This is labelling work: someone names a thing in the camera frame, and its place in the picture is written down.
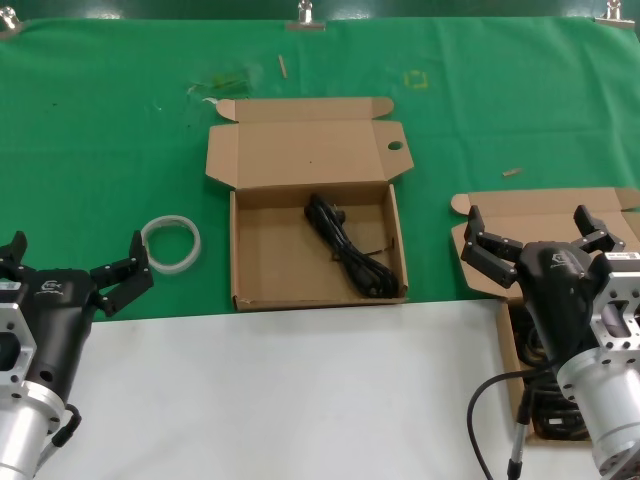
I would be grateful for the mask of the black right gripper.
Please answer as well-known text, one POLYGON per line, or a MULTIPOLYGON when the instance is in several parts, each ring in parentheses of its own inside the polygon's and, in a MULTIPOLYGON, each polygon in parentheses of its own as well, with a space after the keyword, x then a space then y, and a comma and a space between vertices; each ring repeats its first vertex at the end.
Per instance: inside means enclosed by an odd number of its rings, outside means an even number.
POLYGON ((591 265, 603 253, 626 247, 585 205, 576 208, 573 219, 579 239, 572 243, 530 242, 522 250, 521 242, 487 232, 479 207, 472 205, 460 255, 503 288, 510 288, 517 280, 552 364, 564 364, 596 345, 590 322, 602 280, 593 274, 591 265))

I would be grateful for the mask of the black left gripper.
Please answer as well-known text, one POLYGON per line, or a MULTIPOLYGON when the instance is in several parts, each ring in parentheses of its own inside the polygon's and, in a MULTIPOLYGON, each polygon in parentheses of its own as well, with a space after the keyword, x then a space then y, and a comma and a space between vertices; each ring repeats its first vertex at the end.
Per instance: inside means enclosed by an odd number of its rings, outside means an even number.
POLYGON ((112 317, 154 285, 148 253, 136 230, 126 258, 89 273, 34 270, 22 264, 27 246, 25 233, 17 231, 1 247, 1 280, 18 284, 3 287, 1 301, 19 306, 36 344, 25 379, 66 401, 97 308, 112 317))

